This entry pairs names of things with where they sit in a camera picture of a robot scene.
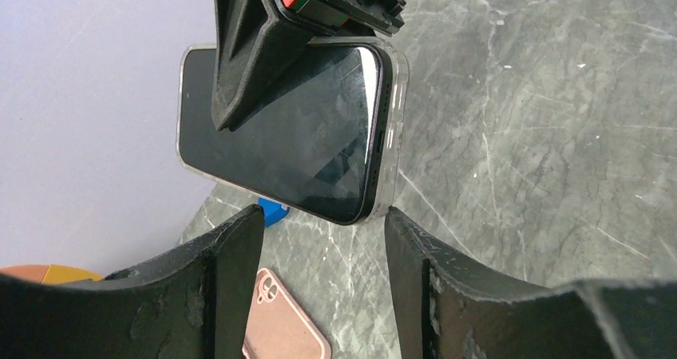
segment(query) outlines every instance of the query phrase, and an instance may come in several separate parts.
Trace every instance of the gray wall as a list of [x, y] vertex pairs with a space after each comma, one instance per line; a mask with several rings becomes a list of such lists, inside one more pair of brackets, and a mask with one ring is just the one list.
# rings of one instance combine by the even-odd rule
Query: gray wall
[[0, 266], [101, 273], [176, 245], [214, 184], [174, 152], [213, 0], [0, 0]]

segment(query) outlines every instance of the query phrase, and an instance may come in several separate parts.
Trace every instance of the phone screen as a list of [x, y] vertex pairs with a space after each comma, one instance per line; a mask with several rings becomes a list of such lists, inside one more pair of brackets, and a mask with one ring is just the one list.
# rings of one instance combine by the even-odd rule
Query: phone screen
[[337, 223], [370, 211], [382, 80], [372, 49], [308, 47], [253, 114], [221, 132], [211, 117], [215, 62], [215, 49], [193, 49], [184, 60], [178, 152], [185, 164]]

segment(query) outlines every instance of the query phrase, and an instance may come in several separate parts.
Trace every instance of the marble countertop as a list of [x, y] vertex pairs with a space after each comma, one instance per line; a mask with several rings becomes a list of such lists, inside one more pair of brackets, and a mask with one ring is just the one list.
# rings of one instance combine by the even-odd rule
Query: marble countertop
[[[406, 0], [395, 206], [540, 285], [677, 278], [677, 0]], [[254, 203], [217, 187], [190, 239]], [[398, 357], [382, 222], [290, 213], [272, 267], [334, 357]]]

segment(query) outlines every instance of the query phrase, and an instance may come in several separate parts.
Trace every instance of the blue object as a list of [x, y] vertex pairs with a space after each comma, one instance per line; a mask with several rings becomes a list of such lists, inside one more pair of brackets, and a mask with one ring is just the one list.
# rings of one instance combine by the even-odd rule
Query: blue object
[[276, 224], [289, 213], [289, 206], [268, 199], [259, 198], [259, 205], [263, 208], [266, 227]]

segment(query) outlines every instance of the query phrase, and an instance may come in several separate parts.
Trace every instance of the pink phone case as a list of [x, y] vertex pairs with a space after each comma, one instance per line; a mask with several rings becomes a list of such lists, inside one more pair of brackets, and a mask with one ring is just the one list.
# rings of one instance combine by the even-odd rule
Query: pink phone case
[[272, 270], [261, 269], [242, 354], [248, 359], [329, 359], [331, 348]]

